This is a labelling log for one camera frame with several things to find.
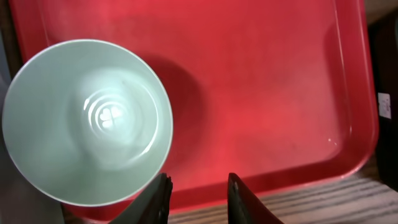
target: bowl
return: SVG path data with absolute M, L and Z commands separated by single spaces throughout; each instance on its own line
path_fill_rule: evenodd
M 143 189 L 170 150 L 172 110 L 154 71 L 101 40 L 70 40 L 32 57 L 13 79 L 2 131 L 21 174 L 78 206 Z

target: tray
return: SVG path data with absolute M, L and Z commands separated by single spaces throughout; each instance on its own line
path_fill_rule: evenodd
M 9 0 L 23 59 L 114 42 L 158 74 L 174 114 L 171 212 L 342 178 L 372 154 L 376 99 L 362 0 Z M 107 221 L 132 200 L 67 206 Z

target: bowl rim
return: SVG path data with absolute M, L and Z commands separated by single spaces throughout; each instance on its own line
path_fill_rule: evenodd
M 118 202 L 122 202 L 122 201 L 124 201 L 124 200 L 126 200 L 126 199 L 132 197 L 133 195 L 135 195 L 135 194 L 141 192 L 141 191 L 142 191 L 144 188 L 146 188 L 146 187 L 153 181 L 153 179 L 158 175 L 158 173 L 159 173 L 159 171 L 161 170 L 161 168 L 163 167 L 163 165 L 164 165 L 164 163 L 165 163 L 167 157 L 169 156 L 170 148 L 171 148 L 171 145 L 172 145 L 173 134 L 174 134 L 174 121 L 173 121 L 173 113 L 172 113 L 172 107 L 171 107 L 171 104 L 170 104 L 170 99 L 169 99 L 169 96 L 168 96 L 168 94 L 167 94 L 167 92 L 166 92 L 166 89 L 164 88 L 164 86 L 163 86 L 161 80 L 159 79 L 159 77 L 156 75 L 156 73 L 153 71 L 153 69 L 151 69 L 151 67 L 150 67 L 148 64 L 146 64 L 146 62 L 145 62 L 143 59 L 141 59 L 141 58 L 140 58 L 139 56 L 137 56 L 136 54 L 132 53 L 130 50 L 128 50 L 128 49 L 126 49 L 126 48 L 124 48 L 124 47 L 121 47 L 120 45 L 117 45 L 117 44 L 114 44 L 114 43 L 111 43 L 111 42 L 108 42 L 108 41 L 105 41 L 105 40 L 97 40 L 97 39 L 73 39 L 73 40 L 66 40 L 66 41 L 59 42 L 59 43 L 57 43 L 57 44 L 53 44 L 53 45 L 51 45 L 51 46 L 46 47 L 45 49 L 41 50 L 39 53 L 35 54 L 32 58 L 28 59 L 28 61 L 27 61 L 25 64 L 23 64 L 23 66 L 19 69 L 19 71 L 17 72 L 17 74 L 15 75 L 15 77 L 12 79 L 12 82 L 11 82 L 11 84 L 9 85 L 9 87 L 8 87 L 8 89 L 7 89 L 7 93 L 6 93 L 5 97 L 4 97 L 4 103 L 3 103 L 3 107 L 2 107 L 2 111 L 1 111 L 1 112 L 2 112 L 2 114 L 1 114 L 1 121 L 2 121 L 1 131 L 4 133 L 4 126 L 3 126 L 3 124 L 4 124 L 4 122 L 3 122 L 3 121 L 4 121 L 4 111 L 5 111 L 7 102 L 9 101 L 9 92 L 11 91 L 11 89 L 13 88 L 13 86 L 17 83 L 18 78 L 21 76 L 21 73 L 26 69 L 26 67 L 28 67 L 30 63 L 32 63 L 35 59 L 37 59 L 37 58 L 40 57 L 41 55 L 46 54 L 48 51 L 51 51 L 51 50 L 56 49 L 56 48 L 58 48 L 58 47 L 60 47 L 60 46 L 63 46 L 63 45 L 75 44 L 75 43 L 80 43 L 80 42 L 96 42 L 96 43 L 99 43 L 99 44 L 106 44 L 106 45 L 110 45 L 110 46 L 116 47 L 116 48 L 118 48 L 118 49 L 120 49 L 120 50 L 123 50 L 123 51 L 127 52 L 128 54 L 130 54 L 130 55 L 132 55 L 133 57 L 135 57 L 136 59 L 138 59 L 138 61 L 140 61 L 143 65 L 145 65 L 145 66 L 150 70 L 150 72 L 153 74 L 153 76 L 155 76 L 155 78 L 157 79 L 157 81 L 159 82 L 160 87 L 161 87 L 161 89 L 162 89 L 162 93 L 166 96 L 166 100 L 167 100 L 166 104 L 167 104 L 167 108 L 168 108 L 169 113 L 170 113 L 170 136 L 169 136 L 169 143 L 168 143 L 168 145 L 167 145 L 167 150 L 166 150 L 165 156 L 164 156 L 162 162 L 159 164 L 159 167 L 158 167 L 157 171 L 154 172 L 154 174 L 152 175 L 152 177 L 151 177 L 150 179 L 148 179 L 148 181 L 147 181 L 144 185 L 142 185 L 141 187 L 139 187 L 138 189 L 136 189 L 135 191 L 133 191 L 133 192 L 130 193 L 129 195 L 126 195 L 126 196 L 124 196 L 124 197 L 122 197 L 122 198 L 119 198 L 119 199 L 116 199 L 116 200 L 112 200 L 112 201 L 109 201 L 109 202 L 96 203 L 96 204 L 75 203 L 75 202 L 69 202 L 69 201 L 64 200 L 64 199 L 60 199 L 60 198 L 58 198 L 58 197 L 56 197 L 56 196 L 54 196 L 54 195 L 51 195 L 51 194 L 49 194 L 48 192 L 42 190 L 40 187 L 36 186 L 36 185 L 35 185 L 32 181 L 30 181 L 30 180 L 24 175 L 24 173 L 20 170 L 20 168 L 18 167 L 18 165 L 15 163 L 14 158 L 12 158 L 12 155 L 11 155 L 9 152 L 8 152 L 8 154 L 9 154 L 9 157 L 11 158 L 11 160 L 12 160 L 12 163 L 15 165 L 15 167 L 17 168 L 17 170 L 19 171 L 19 173 L 20 173 L 30 184 L 32 184 L 37 190 L 39 190 L 39 191 L 42 192 L 43 194 L 49 196 L 50 198 L 53 198 L 53 199 L 55 199 L 55 200 L 57 200 L 57 201 L 59 201 L 59 202 L 62 202 L 62 203 L 66 203 L 66 204 L 74 205 L 74 206 L 79 206 L 79 207 L 101 207 L 101 206 L 112 205 L 112 204 L 115 204 L 115 203 L 118 203 Z M 6 148 L 6 150 L 8 151 L 8 149 L 7 149 L 7 143 L 6 143 L 6 140 L 5 140 L 5 138 L 4 138 L 4 134 L 3 134 L 2 137 L 3 137 L 3 140 L 4 140 L 5 148 Z

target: white label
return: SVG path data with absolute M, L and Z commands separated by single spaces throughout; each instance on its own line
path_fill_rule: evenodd
M 379 100 L 379 116 L 391 119 L 390 94 L 377 93 L 377 97 Z

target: red tray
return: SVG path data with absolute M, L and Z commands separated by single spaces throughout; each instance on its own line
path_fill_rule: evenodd
M 172 212 L 342 178 L 372 154 L 376 99 L 363 0 L 10 0 L 24 60 L 91 38 L 142 57 L 169 94 Z M 114 218 L 130 200 L 69 207 Z

